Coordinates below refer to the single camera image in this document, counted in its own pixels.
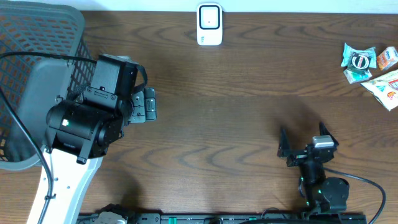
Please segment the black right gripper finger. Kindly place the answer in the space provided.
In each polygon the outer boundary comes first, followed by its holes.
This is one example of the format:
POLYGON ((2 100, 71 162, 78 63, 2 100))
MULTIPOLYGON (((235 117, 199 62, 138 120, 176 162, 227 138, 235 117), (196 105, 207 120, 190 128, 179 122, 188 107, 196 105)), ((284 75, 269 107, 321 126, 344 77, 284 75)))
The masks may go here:
POLYGON ((319 132, 321 136, 332 136, 323 122, 319 122, 319 132))
POLYGON ((278 156, 288 156, 291 152, 287 133, 284 128, 280 129, 279 147, 277 150, 278 156))

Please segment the small teal tissue pack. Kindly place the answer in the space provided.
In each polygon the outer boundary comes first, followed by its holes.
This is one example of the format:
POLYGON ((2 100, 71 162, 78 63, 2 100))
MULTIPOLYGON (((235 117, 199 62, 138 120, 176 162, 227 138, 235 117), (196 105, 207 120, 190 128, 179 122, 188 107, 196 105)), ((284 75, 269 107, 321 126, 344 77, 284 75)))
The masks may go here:
POLYGON ((347 78, 349 84, 363 82, 369 80, 372 77, 369 70, 365 72, 353 72, 351 70, 346 69, 343 73, 347 78))

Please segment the yellow wet wipes pack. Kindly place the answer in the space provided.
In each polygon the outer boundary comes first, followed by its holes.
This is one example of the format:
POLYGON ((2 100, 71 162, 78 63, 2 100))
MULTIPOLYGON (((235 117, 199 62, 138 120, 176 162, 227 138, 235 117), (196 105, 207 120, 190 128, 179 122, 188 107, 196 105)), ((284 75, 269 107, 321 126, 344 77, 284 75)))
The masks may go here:
POLYGON ((397 70, 361 84, 388 111, 397 107, 397 70))

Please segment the dark green round-label box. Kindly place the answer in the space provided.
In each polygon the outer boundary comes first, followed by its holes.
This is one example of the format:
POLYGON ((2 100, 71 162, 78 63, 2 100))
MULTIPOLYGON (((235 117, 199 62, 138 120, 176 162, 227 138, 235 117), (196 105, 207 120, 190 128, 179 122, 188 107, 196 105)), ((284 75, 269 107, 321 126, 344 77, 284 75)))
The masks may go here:
POLYGON ((365 75, 369 71, 371 57, 369 54, 352 53, 347 69, 350 72, 365 75))

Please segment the teal wipes pouch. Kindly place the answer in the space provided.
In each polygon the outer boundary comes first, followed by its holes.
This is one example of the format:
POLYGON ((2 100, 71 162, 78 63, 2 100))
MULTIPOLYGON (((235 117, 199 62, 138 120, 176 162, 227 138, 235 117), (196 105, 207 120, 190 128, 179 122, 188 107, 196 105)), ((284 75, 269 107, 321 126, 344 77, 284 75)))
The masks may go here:
POLYGON ((351 54, 358 53, 358 54, 368 54, 368 57, 370 58, 369 67, 377 68, 375 49, 376 49, 375 47, 371 47, 366 50, 356 50, 356 49, 350 47, 347 43, 345 43, 344 50, 343 50, 343 60, 342 60, 341 66, 347 67, 350 62, 351 54))

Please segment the orange small tissue pack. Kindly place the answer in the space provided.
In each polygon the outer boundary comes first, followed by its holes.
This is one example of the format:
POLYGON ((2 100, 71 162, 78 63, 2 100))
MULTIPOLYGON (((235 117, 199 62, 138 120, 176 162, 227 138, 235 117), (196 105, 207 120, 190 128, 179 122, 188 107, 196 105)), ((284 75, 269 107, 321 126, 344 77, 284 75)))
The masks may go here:
POLYGON ((381 71, 388 70, 393 65, 397 63, 397 50, 395 47, 387 47, 382 53, 380 53, 377 58, 376 62, 381 71))

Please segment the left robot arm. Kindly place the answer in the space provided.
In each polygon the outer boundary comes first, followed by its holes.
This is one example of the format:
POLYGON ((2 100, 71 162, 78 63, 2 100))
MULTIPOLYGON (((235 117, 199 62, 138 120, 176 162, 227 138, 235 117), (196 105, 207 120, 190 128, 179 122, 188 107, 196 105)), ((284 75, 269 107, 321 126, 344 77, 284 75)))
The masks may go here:
POLYGON ((123 138, 125 126, 157 117, 153 88, 110 93, 88 86, 82 96, 47 113, 45 160, 28 223, 75 223, 109 145, 123 138))

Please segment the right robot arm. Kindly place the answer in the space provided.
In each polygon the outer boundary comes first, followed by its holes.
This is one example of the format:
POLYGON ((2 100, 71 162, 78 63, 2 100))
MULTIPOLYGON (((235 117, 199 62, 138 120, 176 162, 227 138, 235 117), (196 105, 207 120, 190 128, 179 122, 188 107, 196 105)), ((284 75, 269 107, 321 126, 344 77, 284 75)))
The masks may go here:
POLYGON ((334 158, 339 143, 323 123, 319 123, 319 132, 304 149, 292 149, 285 129, 281 129, 277 151, 278 157, 286 158, 288 167, 300 170, 299 192, 308 206, 302 216, 307 220, 312 215, 345 211, 349 195, 348 181, 325 174, 324 163, 334 158))

